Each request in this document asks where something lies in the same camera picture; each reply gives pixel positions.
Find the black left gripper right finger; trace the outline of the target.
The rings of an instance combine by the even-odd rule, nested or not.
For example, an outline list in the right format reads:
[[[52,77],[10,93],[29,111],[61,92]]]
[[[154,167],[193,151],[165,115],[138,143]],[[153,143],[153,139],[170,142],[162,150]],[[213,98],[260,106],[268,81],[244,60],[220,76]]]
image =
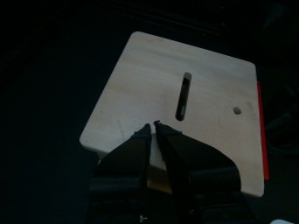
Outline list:
[[[238,169],[213,147],[153,123],[180,224],[248,224]]]

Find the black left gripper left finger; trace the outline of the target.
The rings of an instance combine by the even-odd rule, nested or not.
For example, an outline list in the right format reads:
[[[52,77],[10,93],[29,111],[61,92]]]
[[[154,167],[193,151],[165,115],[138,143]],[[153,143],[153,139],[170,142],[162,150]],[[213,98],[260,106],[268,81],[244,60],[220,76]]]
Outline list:
[[[86,224],[141,224],[145,220],[150,125],[100,160],[89,182]]]

